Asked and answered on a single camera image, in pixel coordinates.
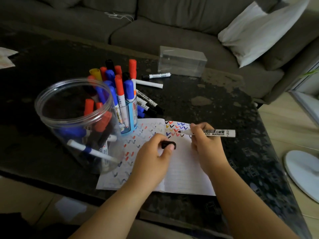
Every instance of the person's left hand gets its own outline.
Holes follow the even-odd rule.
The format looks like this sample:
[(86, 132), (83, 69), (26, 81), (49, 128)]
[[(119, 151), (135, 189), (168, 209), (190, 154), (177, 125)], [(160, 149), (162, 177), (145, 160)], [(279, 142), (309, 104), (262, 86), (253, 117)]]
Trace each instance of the person's left hand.
[(169, 139), (157, 133), (140, 148), (127, 183), (151, 193), (164, 179), (174, 145), (168, 145), (159, 156), (157, 149), (161, 141), (169, 141)]

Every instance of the floor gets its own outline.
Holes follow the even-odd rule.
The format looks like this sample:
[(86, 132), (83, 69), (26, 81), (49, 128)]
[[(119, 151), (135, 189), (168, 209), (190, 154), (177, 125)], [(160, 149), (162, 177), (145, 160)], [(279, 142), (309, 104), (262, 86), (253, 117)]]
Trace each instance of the floor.
[[(263, 105), (259, 112), (280, 159), (290, 150), (318, 156), (318, 128), (289, 93), (284, 93), (270, 105)], [(319, 239), (319, 204), (306, 196), (291, 180), (290, 186), (313, 238)], [(97, 210), (96, 206), (4, 177), (0, 177), (0, 194), (0, 213), (21, 212), (22, 217), (38, 229), (55, 222), (80, 225)], [(141, 229), (148, 232), (143, 238), (156, 235), (159, 230), (162, 236), (166, 235), (161, 238), (190, 238), (141, 221), (134, 222), (129, 238), (136, 238), (136, 233)]]

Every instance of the plastic jar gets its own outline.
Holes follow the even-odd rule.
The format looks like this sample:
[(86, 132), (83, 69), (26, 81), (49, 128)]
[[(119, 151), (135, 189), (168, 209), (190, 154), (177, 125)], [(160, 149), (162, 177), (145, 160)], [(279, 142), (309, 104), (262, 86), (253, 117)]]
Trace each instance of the plastic jar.
[[(84, 116), (86, 99), (94, 100), (95, 108), (99, 102), (97, 87), (106, 102)], [(42, 122), (90, 173), (111, 171), (124, 158), (113, 97), (104, 83), (87, 78), (64, 80), (42, 91), (34, 106)]]

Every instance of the black table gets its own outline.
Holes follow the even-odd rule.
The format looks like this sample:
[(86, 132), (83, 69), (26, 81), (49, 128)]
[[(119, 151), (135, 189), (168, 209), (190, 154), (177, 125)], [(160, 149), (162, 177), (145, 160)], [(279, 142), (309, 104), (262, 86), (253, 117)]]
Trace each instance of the black table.
[[(95, 190), (98, 176), (86, 172), (42, 124), (34, 100), (55, 82), (87, 76), (89, 69), (104, 66), (106, 58), (123, 72), (128, 59), (135, 58), (138, 77), (157, 73), (157, 60), (28, 32), (0, 29), (0, 36), (0, 47), (19, 51), (10, 58), (16, 67), (0, 70), (0, 174), (101, 205), (114, 192)], [(165, 108), (162, 118), (235, 129), (235, 139), (222, 139), (230, 165), (290, 228), (311, 238), (258, 111), (242, 91), (242, 79), (207, 69), (202, 78), (173, 75), (158, 82), (164, 84), (162, 90), (138, 89)], [(142, 210), (227, 234), (216, 197), (152, 193)]]

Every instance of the person's left arm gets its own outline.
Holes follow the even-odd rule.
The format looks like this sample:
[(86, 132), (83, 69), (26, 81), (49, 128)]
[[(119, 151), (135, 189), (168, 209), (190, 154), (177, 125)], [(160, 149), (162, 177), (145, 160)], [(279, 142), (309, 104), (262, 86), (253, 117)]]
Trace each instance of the person's left arm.
[(125, 239), (132, 223), (149, 194), (166, 175), (174, 145), (168, 145), (161, 156), (157, 148), (168, 140), (155, 134), (139, 150), (127, 182), (69, 239)]

